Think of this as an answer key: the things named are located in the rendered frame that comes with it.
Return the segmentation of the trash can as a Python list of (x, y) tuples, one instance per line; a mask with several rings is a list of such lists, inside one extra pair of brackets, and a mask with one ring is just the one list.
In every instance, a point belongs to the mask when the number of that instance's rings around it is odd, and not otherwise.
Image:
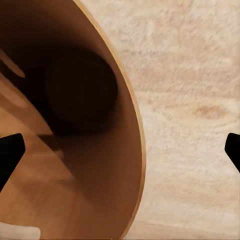
[(0, 222), (39, 240), (123, 240), (146, 178), (143, 120), (127, 71), (80, 0), (0, 0), (0, 139), (25, 153)]

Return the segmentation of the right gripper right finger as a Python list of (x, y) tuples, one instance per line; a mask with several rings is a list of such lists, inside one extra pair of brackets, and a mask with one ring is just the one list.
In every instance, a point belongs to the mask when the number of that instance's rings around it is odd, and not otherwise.
[(240, 172), (240, 135), (229, 133), (225, 142), (224, 150)]

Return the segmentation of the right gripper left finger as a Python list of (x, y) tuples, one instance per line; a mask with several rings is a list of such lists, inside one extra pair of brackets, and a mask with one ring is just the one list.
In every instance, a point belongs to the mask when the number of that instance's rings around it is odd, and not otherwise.
[(0, 192), (26, 151), (21, 133), (0, 138)]

